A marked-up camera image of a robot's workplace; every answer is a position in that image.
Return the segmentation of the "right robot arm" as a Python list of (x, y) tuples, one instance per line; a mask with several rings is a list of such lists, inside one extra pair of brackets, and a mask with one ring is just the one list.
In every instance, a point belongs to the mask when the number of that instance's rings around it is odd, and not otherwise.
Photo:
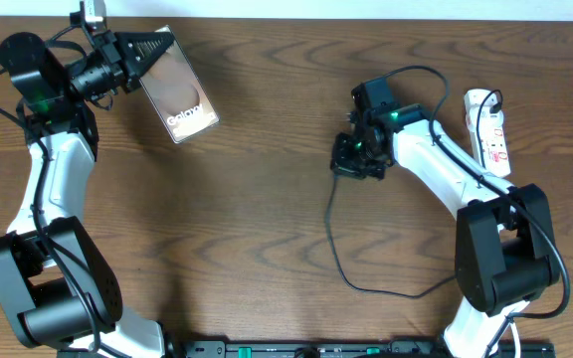
[(452, 357), (490, 357), (526, 307), (568, 281), (553, 236), (546, 195), (482, 168), (420, 104), (400, 103), (386, 78), (351, 92), (353, 130), (339, 133), (335, 177), (383, 179), (399, 165), (416, 175), (456, 220), (455, 279), (463, 295), (442, 339)]

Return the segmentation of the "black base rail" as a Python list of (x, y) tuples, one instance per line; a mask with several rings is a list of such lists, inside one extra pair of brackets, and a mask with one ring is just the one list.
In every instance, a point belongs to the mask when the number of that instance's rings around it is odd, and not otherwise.
[(349, 358), (349, 357), (450, 357), (450, 353), (430, 340), (397, 340), (388, 343), (226, 343), (193, 341), (183, 344), (192, 358)]

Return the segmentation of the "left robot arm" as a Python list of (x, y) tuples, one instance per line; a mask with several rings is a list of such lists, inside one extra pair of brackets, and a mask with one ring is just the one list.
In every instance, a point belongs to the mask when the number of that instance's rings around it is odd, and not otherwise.
[(85, 195), (97, 160), (95, 109), (140, 78), (173, 44), (166, 32), (86, 30), (77, 44), (29, 32), (0, 45), (1, 72), (20, 93), (31, 172), (19, 212), (0, 237), (0, 305), (18, 341), (61, 357), (178, 357), (163, 326), (126, 308), (117, 278), (84, 228)]

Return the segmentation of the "white power strip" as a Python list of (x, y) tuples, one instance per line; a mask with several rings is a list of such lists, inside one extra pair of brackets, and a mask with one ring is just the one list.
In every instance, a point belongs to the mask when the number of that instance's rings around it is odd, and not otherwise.
[(494, 176), (511, 173), (503, 130), (503, 97), (499, 89), (470, 89), (464, 95), (466, 126), (475, 161)]

